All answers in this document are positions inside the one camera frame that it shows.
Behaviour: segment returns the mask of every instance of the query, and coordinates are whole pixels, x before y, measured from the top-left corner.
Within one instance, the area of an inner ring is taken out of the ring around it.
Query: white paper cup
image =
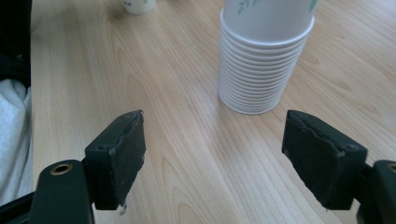
[[[317,0],[226,0],[223,23],[249,41],[281,43],[310,25]]]
[[[125,10],[131,15],[147,14],[155,8],[156,0],[124,0]]]

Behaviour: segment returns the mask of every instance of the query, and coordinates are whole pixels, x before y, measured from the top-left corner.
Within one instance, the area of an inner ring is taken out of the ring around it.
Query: white mug
[[[152,11],[155,3],[156,0],[124,0],[124,7],[131,15],[143,15]]]

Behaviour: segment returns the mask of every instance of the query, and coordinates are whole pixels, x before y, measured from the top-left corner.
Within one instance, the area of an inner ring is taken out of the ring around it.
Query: light wood grain surface
[[[224,2],[158,0],[144,16],[121,0],[35,0],[34,177],[81,160],[115,117],[143,109],[146,163],[127,212],[97,223],[356,223],[326,211],[281,153],[288,109],[311,113],[396,161],[396,2],[322,0],[282,98],[259,116],[219,99]]]

